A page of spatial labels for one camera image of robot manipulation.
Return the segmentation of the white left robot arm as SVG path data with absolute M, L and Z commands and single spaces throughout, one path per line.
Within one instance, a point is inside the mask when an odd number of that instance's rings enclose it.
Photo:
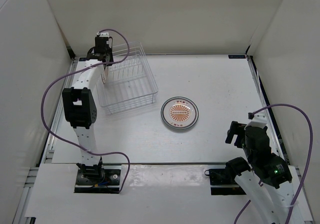
M 105 83 L 107 80 L 107 64 L 113 60 L 110 39 L 108 32 L 97 34 L 95 46 L 88 51 L 84 62 L 88 70 L 80 74 L 75 84 L 62 91 L 65 119 L 75 131 L 81 146 L 82 162 L 77 166 L 81 175 L 94 184 L 103 182 L 105 172 L 102 158 L 92 155 L 97 153 L 93 124 L 98 116 L 92 89 L 97 82 Z

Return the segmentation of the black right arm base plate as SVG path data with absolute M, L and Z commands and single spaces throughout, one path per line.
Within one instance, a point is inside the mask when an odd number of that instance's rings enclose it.
M 211 195 L 245 195 L 243 189 L 226 176 L 224 169 L 207 169 L 205 176 L 209 178 Z

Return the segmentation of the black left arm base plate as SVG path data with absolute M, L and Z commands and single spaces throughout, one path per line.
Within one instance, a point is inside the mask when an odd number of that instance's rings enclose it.
M 79 169 L 75 180 L 74 193 L 119 194 L 121 169 L 104 169 L 102 177 L 89 179 Z

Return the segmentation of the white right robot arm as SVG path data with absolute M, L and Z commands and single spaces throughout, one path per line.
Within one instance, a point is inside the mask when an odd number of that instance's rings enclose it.
M 233 121 L 226 143 L 230 144 L 233 137 L 245 158 L 237 157 L 226 163 L 226 181 L 243 189 L 263 223 L 304 223 L 302 212 L 293 203 L 295 194 L 289 166 L 272 152 L 266 124 Z

